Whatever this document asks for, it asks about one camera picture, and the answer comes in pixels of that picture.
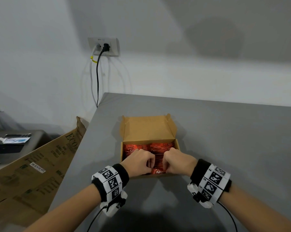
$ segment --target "forearm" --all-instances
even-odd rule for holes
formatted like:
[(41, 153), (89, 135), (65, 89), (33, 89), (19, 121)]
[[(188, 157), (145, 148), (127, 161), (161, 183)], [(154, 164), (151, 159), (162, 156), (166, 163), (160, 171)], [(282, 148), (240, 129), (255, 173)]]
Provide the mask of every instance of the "forearm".
[(74, 231), (100, 202), (100, 194), (95, 185), (91, 184), (59, 207), (45, 214), (29, 226), (25, 232)]
[(249, 230), (291, 232), (291, 221), (232, 184), (220, 202)]

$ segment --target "gray machine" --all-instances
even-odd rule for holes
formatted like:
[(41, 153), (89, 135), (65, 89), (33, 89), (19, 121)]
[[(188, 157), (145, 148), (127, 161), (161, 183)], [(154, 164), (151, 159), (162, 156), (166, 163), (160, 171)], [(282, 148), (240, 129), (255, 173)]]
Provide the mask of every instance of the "gray machine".
[(0, 141), (0, 169), (52, 140), (43, 130), (0, 131), (0, 138), (7, 137), (30, 137), (30, 139), (19, 144), (3, 144)]

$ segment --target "tabletop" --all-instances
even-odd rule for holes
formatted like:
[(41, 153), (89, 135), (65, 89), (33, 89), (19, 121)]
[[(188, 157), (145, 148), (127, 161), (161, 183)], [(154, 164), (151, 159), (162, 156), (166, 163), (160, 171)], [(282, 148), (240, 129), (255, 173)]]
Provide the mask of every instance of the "tabletop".
[[(49, 210), (119, 162), (122, 115), (167, 113), (182, 152), (228, 171), (234, 184), (291, 220), (291, 107), (115, 93), (104, 94)], [(101, 213), (90, 231), (235, 231), (220, 205), (205, 209), (194, 201), (188, 183), (185, 176), (132, 179), (124, 207), (112, 218)], [(98, 210), (76, 231), (86, 231)]]

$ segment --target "hand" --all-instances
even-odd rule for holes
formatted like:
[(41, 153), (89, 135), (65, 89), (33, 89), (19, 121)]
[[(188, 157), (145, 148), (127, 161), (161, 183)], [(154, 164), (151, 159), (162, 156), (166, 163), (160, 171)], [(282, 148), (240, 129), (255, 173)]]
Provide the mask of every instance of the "hand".
[(198, 160), (173, 147), (164, 153), (163, 168), (167, 173), (191, 176)]
[(150, 173), (154, 163), (154, 154), (142, 149), (136, 149), (120, 164), (126, 169), (129, 178), (131, 178)]

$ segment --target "black power cord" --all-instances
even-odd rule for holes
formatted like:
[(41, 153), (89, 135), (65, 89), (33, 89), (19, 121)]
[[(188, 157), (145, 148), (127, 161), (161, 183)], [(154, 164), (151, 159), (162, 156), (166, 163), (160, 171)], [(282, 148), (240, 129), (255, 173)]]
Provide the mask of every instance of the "black power cord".
[(103, 207), (102, 209), (99, 210), (99, 212), (96, 214), (96, 216), (95, 216), (94, 219), (92, 220), (92, 222), (91, 222), (91, 224), (89, 225), (89, 228), (88, 228), (88, 230), (87, 230), (86, 232), (89, 232), (89, 229), (91, 228), (91, 225), (93, 224), (94, 220), (97, 218), (97, 216), (100, 214), (100, 212), (101, 212), (103, 209), (105, 209), (105, 208), (107, 208), (107, 206), (105, 206), (105, 207)]
[(232, 215), (231, 215), (231, 213), (228, 211), (228, 209), (227, 208), (225, 208), (225, 206), (224, 205), (222, 205), (220, 202), (217, 202), (217, 203), (219, 203), (227, 212), (228, 212), (228, 214), (229, 214), (229, 216), (231, 217), (231, 219), (232, 219), (232, 221), (233, 221), (233, 223), (234, 223), (234, 226), (236, 227), (236, 222), (234, 221), (234, 219), (233, 219), (233, 217), (232, 217)]
[(96, 76), (97, 76), (97, 102), (96, 102), (96, 107), (98, 107), (98, 92), (99, 92), (99, 80), (98, 80), (98, 63), (99, 63), (99, 59), (101, 57), (101, 55), (106, 52), (109, 51), (109, 44), (105, 43), (104, 47), (102, 48), (102, 51), (100, 52), (98, 59), (97, 59), (97, 65), (96, 65)]

